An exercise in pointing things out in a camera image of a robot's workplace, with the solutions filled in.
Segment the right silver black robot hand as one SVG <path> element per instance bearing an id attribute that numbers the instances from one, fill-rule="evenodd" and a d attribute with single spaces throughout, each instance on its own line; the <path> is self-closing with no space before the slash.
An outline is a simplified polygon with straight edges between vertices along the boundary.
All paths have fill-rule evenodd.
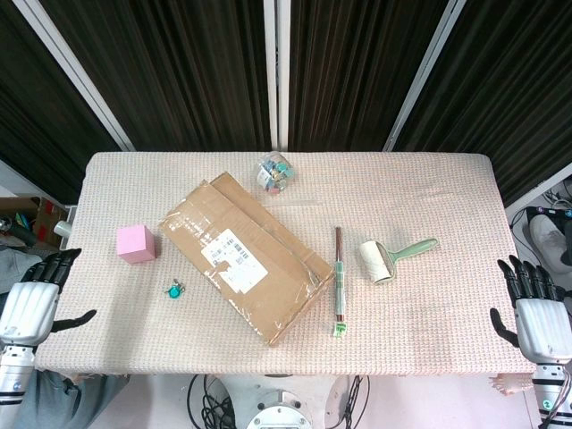
<path id="1" fill-rule="evenodd" d="M 537 365 L 571 361 L 571 319 L 565 299 L 571 293 L 557 285 L 539 265 L 509 256 L 497 261 L 506 282 L 517 330 L 501 321 L 497 308 L 489 311 L 493 330 Z"/>

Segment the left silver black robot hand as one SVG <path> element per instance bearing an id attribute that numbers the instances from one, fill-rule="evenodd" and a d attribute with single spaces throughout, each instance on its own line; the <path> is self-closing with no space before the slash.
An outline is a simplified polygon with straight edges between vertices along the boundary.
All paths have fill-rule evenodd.
<path id="1" fill-rule="evenodd" d="M 3 344 L 34 348 L 49 334 L 80 327 L 97 314 L 90 309 L 77 318 L 55 319 L 63 286 L 80 254 L 79 248 L 54 253 L 28 268 L 11 287 L 1 314 Z"/>

